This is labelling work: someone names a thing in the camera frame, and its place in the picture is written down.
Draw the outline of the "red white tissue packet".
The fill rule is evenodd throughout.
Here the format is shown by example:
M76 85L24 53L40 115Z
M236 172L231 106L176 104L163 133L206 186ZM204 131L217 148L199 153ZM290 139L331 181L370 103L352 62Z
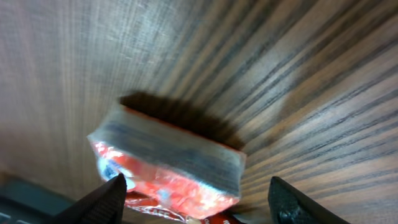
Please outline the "red white tissue packet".
M122 173L166 209L204 219L240 201L246 155L224 144L123 105L87 138L104 180Z

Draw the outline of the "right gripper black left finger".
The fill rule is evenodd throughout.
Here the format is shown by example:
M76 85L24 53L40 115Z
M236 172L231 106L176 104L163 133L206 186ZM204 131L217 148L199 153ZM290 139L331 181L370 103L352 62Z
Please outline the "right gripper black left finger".
M49 220L49 224L121 224L127 194L118 174Z

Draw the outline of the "red snack stick packet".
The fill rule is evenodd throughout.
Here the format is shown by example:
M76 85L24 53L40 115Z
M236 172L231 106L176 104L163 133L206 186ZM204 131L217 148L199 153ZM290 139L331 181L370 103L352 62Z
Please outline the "red snack stick packet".
M188 224L244 224L233 215L222 212L199 220L162 207L158 201L137 192L128 192L124 205L137 212Z

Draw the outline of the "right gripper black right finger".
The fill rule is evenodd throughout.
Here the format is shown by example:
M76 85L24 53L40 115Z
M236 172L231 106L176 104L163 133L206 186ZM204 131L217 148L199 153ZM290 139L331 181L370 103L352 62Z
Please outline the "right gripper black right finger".
M349 224L277 176L271 178L268 203L274 223Z

